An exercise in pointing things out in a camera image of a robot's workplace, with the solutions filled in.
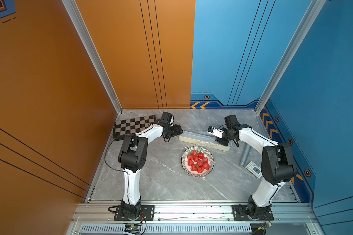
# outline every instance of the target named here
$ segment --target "checkerboard pattern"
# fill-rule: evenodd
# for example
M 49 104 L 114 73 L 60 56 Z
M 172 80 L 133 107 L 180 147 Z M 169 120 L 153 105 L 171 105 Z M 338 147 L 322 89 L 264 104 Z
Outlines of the checkerboard pattern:
M 154 121 L 155 115 L 116 121 L 114 125 L 114 138 L 124 134 L 135 134 L 143 131 L 149 126 L 149 123 Z

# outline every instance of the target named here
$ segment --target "plastic wrap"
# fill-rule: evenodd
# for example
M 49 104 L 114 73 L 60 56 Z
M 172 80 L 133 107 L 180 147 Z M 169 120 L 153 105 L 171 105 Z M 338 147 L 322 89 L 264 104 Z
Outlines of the plastic wrap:
M 180 134 L 178 136 L 178 138 L 180 141 L 191 143 L 192 145 L 189 147 L 201 146 L 201 147 L 215 148 L 223 151 L 229 151 L 231 148 L 231 142 L 229 142 L 227 146 L 223 146 L 215 140 L 216 137 L 214 136 L 195 134 L 188 131 L 184 131 L 183 134 Z

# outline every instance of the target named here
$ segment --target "orange wall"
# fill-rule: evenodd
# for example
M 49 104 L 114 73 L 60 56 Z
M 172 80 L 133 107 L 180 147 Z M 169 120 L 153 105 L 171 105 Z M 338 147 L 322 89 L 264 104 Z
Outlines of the orange wall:
M 189 108 L 194 0 L 76 2 L 124 109 Z
M 63 3 L 15 6 L 0 19 L 0 234 L 64 234 L 116 112 Z

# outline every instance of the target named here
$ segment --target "striped plate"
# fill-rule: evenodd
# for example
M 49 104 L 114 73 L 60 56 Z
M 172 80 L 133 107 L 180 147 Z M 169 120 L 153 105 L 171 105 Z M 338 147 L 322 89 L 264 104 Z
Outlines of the striped plate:
M 204 153 L 204 156 L 208 158 L 208 164 L 210 165 L 210 169 L 209 170 L 205 170 L 202 172 L 202 173 L 198 173 L 198 172 L 192 172 L 191 171 L 191 167 L 188 165 L 188 160 L 187 160 L 187 155 L 188 153 L 191 153 L 193 150 L 196 150 L 196 151 L 201 151 Z M 184 151 L 183 155 L 182 155 L 182 167 L 183 169 L 189 173 L 190 175 L 192 176 L 195 176 L 195 177 L 201 177 L 201 176 L 206 176 L 207 174 L 209 174 L 209 172 L 212 171 L 213 169 L 213 166 L 215 164 L 215 161 L 213 160 L 213 156 L 212 154 L 206 149 L 206 148 L 203 148 L 203 147 L 200 147 L 200 146 L 193 146 L 191 148 L 188 148 L 186 151 Z

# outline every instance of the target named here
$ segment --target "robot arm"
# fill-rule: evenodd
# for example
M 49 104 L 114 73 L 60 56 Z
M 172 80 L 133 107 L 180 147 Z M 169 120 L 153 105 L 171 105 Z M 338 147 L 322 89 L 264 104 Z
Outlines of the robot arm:
M 239 146 L 238 140 L 241 140 L 262 154 L 263 179 L 247 204 L 250 218 L 262 218 L 270 210 L 271 201 L 277 191 L 296 176 L 291 146 L 268 139 L 247 124 L 241 125 L 235 115 L 225 117 L 225 123 L 227 129 L 210 126 L 208 133 L 216 136 L 216 141 L 222 145 L 227 146 L 229 141 L 233 140 L 236 146 Z
M 181 126 L 174 125 L 174 116 L 163 112 L 160 119 L 142 132 L 124 136 L 118 156 L 124 173 L 124 196 L 118 208 L 121 214 L 130 219 L 137 219 L 140 215 L 140 172 L 145 165 L 148 144 L 161 136 L 166 141 L 182 133 Z

